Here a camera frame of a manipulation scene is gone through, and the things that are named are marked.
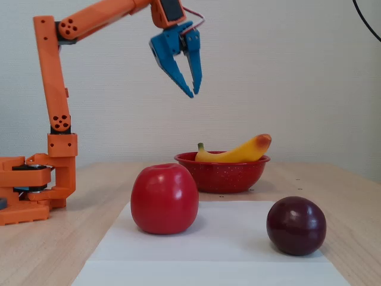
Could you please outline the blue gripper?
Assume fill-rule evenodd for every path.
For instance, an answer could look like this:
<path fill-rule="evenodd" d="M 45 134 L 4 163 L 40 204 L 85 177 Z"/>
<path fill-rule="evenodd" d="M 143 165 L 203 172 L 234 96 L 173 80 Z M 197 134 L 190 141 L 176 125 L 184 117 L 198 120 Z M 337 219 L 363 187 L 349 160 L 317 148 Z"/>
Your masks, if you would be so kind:
<path fill-rule="evenodd" d="M 194 94 L 199 93 L 202 82 L 199 30 L 193 28 L 183 33 L 192 24 L 191 21 L 175 24 L 154 36 L 150 41 L 152 52 L 159 67 L 189 98 L 193 98 L 193 92 Z M 185 78 L 174 59 L 174 56 L 181 52 L 184 52 L 188 58 L 193 79 L 193 92 L 186 84 Z"/>

